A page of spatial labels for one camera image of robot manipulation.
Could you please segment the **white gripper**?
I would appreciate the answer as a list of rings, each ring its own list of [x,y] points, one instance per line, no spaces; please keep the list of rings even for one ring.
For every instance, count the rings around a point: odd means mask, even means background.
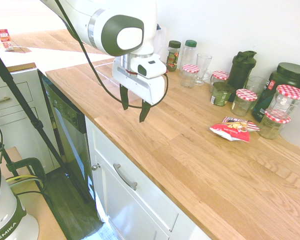
[[[114,58],[112,76],[120,83],[120,98],[124,110],[129,107],[128,90],[139,96],[142,101],[139,122],[145,121],[152,105],[158,103],[165,93],[166,66],[159,56],[146,58],[133,57],[130,68],[134,74],[122,64],[122,56]]]

